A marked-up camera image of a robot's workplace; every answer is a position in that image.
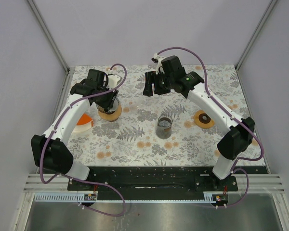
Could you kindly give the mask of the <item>clear glass dripper cone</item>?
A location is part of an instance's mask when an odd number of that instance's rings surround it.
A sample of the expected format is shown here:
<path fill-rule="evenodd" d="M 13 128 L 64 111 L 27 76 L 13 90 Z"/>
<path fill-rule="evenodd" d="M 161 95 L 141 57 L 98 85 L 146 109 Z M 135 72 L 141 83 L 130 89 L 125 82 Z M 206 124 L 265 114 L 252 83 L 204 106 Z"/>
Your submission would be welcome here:
<path fill-rule="evenodd" d="M 135 106 L 136 111 L 144 110 L 144 109 L 146 109 L 146 102 L 145 101 L 137 101 L 134 106 Z"/>

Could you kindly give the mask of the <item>orange coffee filter pack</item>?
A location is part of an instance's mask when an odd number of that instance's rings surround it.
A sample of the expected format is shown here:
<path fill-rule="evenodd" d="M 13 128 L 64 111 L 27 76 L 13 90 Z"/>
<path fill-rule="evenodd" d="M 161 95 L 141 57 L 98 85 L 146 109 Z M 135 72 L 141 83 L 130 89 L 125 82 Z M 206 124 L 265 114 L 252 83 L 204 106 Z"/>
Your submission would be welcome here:
<path fill-rule="evenodd" d="M 93 127 L 93 119 L 87 114 L 83 114 L 79 119 L 79 121 L 77 122 L 75 128 L 73 129 L 73 133 L 86 132 L 92 127 Z"/>

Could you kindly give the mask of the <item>grey glass carafe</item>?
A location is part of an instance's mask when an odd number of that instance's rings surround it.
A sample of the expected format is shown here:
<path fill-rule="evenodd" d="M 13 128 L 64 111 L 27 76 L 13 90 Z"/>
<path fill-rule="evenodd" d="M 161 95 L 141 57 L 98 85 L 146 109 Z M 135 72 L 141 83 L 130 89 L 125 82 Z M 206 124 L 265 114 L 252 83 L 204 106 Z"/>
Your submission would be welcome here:
<path fill-rule="evenodd" d="M 169 115 L 161 115 L 156 123 L 156 135 L 160 139 L 168 139 L 171 136 L 172 118 Z"/>

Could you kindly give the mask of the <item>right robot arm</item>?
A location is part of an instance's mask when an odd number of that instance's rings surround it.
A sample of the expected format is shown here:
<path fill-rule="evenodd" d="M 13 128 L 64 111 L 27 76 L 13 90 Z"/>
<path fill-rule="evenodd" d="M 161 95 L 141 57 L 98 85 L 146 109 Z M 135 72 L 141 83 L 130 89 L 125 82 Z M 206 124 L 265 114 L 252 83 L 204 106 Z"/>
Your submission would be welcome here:
<path fill-rule="evenodd" d="M 187 73 L 177 56 L 154 55 L 155 71 L 145 73 L 144 96 L 162 95 L 174 90 L 200 107 L 221 131 L 223 138 L 217 143 L 220 156 L 213 167 L 210 186 L 219 191 L 226 186 L 226 177 L 239 154 L 252 143 L 255 122 L 232 112 L 215 95 L 205 89 L 204 79 L 192 71 Z"/>

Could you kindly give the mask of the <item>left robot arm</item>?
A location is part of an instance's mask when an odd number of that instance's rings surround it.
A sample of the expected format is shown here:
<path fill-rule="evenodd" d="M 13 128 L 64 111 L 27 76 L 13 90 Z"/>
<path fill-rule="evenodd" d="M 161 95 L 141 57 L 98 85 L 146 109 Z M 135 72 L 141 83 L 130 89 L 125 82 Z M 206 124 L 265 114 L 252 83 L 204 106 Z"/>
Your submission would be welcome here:
<path fill-rule="evenodd" d="M 67 143 L 92 104 L 107 113 L 118 110 L 118 88 L 124 80 L 111 72 L 90 69 L 87 77 L 71 88 L 63 110 L 52 125 L 42 135 L 34 135 L 31 139 L 34 162 L 40 171 L 50 170 L 78 179 L 78 185 L 84 190 L 94 187 L 95 179 L 90 175 L 89 167 L 74 160 Z"/>

